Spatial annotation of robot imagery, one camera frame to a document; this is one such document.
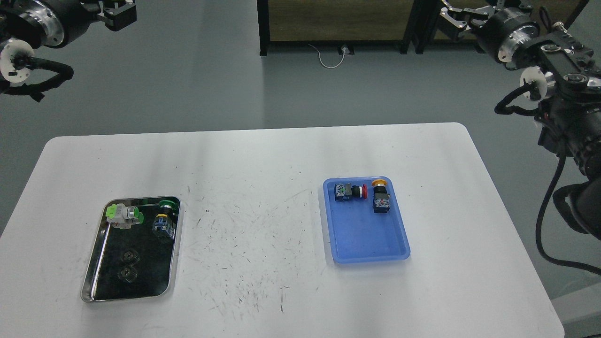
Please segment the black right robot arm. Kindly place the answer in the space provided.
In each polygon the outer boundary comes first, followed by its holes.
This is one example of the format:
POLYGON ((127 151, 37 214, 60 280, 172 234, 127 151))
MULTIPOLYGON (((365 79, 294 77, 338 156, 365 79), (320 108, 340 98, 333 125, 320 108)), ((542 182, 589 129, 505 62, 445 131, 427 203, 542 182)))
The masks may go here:
POLYGON ((443 0, 438 28, 451 40, 474 34, 479 47, 509 70, 522 70, 519 87, 494 111, 533 117, 542 125, 538 144, 558 157, 535 223, 541 257, 560 267, 596 275, 592 265, 551 257, 542 244, 542 222, 549 202, 574 231, 601 237, 601 90, 594 52, 539 8, 532 19, 528 0, 490 0, 476 9, 443 0))

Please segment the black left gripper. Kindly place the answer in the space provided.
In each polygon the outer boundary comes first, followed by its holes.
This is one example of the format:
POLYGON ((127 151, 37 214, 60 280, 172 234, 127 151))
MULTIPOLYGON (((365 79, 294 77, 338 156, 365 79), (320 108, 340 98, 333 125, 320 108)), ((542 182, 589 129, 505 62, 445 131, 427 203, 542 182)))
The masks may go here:
POLYGON ((102 21, 117 32, 137 21, 135 0, 20 0, 19 39, 34 49, 63 48, 102 21))

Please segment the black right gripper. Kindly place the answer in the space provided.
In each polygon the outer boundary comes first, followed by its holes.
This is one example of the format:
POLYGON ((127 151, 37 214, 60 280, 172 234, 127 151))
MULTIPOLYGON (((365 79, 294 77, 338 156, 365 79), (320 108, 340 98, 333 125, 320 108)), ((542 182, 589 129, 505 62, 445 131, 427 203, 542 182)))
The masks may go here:
POLYGON ((440 31, 444 34, 473 32, 481 49, 497 63, 513 62, 519 45, 539 36, 539 24, 519 8, 505 8, 493 15, 493 3, 477 8, 440 2, 440 31))

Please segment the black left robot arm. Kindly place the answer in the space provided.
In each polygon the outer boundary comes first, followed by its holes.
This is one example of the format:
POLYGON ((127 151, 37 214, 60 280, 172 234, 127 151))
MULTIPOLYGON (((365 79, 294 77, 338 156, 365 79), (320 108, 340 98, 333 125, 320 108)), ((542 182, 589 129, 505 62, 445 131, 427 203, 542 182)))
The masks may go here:
POLYGON ((36 49, 59 49, 81 37, 94 22, 120 31, 137 21, 133 0, 3 0, 1 93, 41 101, 45 92, 73 78, 67 64, 37 58, 36 49))

